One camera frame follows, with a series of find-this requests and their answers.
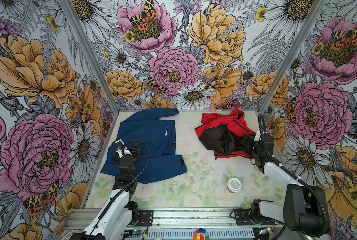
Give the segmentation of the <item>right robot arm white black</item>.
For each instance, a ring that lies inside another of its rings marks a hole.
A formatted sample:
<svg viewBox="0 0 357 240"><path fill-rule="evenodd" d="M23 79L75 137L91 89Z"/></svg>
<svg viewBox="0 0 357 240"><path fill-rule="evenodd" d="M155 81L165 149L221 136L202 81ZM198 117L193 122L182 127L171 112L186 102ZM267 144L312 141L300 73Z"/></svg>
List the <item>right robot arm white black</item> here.
<svg viewBox="0 0 357 240"><path fill-rule="evenodd" d="M255 224L274 221L309 237L327 234L330 231L330 219L324 191L291 173L274 158L273 148L274 138L258 131L252 145L255 166L285 191L284 202L276 204L254 200L249 211L250 220Z"/></svg>

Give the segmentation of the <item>blue jacket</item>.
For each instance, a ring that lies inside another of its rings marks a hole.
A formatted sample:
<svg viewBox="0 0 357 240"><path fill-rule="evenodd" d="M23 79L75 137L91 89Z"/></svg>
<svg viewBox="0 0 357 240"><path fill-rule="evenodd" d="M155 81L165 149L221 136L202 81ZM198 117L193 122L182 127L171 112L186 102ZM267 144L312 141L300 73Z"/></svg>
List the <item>blue jacket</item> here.
<svg viewBox="0 0 357 240"><path fill-rule="evenodd" d="M142 150L136 163L137 171L141 172L149 160L146 170L137 180L139 183L160 182L187 172L184 158L175 153L175 122L162 120L178 114L176 108L147 109L134 113L120 123L116 139L125 144L137 140Z"/></svg>

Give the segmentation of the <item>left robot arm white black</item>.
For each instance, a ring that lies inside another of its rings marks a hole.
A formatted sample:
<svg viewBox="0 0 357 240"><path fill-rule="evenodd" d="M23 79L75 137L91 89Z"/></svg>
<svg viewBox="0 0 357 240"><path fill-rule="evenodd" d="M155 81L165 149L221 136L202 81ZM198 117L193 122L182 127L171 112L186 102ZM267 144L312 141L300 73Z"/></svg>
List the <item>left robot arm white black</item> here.
<svg viewBox="0 0 357 240"><path fill-rule="evenodd" d="M136 164L143 155L143 150L139 145L143 145L147 150L146 164L140 173L137 172ZM130 199L136 189L138 178L149 164L149 148L140 140L127 143L118 140L109 147L108 156L118 165L119 170L110 198L81 233L71 235L71 240L118 240L124 229L138 219L137 203Z"/></svg>

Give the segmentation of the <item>red black jacket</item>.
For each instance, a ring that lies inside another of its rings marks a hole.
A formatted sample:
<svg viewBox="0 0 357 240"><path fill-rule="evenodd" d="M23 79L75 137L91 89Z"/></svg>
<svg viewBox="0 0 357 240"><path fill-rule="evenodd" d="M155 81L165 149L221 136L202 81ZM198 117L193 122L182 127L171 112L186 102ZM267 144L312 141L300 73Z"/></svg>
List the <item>red black jacket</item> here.
<svg viewBox="0 0 357 240"><path fill-rule="evenodd" d="M229 115L202 114L202 125L195 129L200 142L214 151L216 159L255 156L256 133L248 127L240 107L236 106Z"/></svg>

